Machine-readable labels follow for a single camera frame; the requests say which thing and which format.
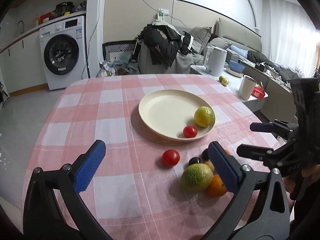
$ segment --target washing machine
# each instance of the washing machine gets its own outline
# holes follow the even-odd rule
[[[89,77],[84,16],[47,25],[40,29],[39,35],[50,90],[65,88]]]

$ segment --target human hand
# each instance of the human hand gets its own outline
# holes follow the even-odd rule
[[[301,174],[304,178],[310,176],[310,184],[317,182],[320,179],[320,165],[316,165],[307,169],[303,169]],[[289,176],[283,178],[285,190],[292,193],[296,183],[289,178]]]

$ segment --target tablecloth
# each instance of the tablecloth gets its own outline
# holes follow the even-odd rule
[[[161,138],[142,122],[138,105],[148,93],[161,89],[185,90],[206,100],[214,109],[212,132],[185,143]],[[25,175],[22,206],[31,173],[73,163],[96,139],[107,145],[106,156],[87,190],[80,193],[102,227],[114,239],[190,239],[204,234],[232,198],[189,194],[179,178],[190,158],[200,156],[217,140],[241,164],[268,171],[261,162],[236,155],[241,143],[279,147],[267,133],[251,132],[257,117],[229,90],[210,77],[161,74],[86,79],[67,87],[50,112],[35,143]],[[180,153],[178,165],[162,166],[164,151]],[[67,223],[76,228],[61,194],[56,192]],[[255,203],[254,194],[238,226],[245,225]]]

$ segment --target small plate under bowl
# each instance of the small plate under bowl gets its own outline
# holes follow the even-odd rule
[[[146,95],[139,103],[139,114],[143,122],[156,134],[174,141],[193,141],[206,136],[213,128],[200,127],[194,114],[201,106],[211,106],[202,98],[181,90],[159,90]],[[194,138],[185,138],[183,129],[193,125],[198,133]]]
[[[227,67],[227,72],[235,77],[243,77],[243,73],[237,73],[232,71],[230,68]]]

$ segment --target blue bowl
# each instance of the blue bowl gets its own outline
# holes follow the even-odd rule
[[[241,65],[240,63],[237,63],[235,61],[230,60],[229,68],[234,72],[242,73],[242,71],[244,70],[245,66]]]

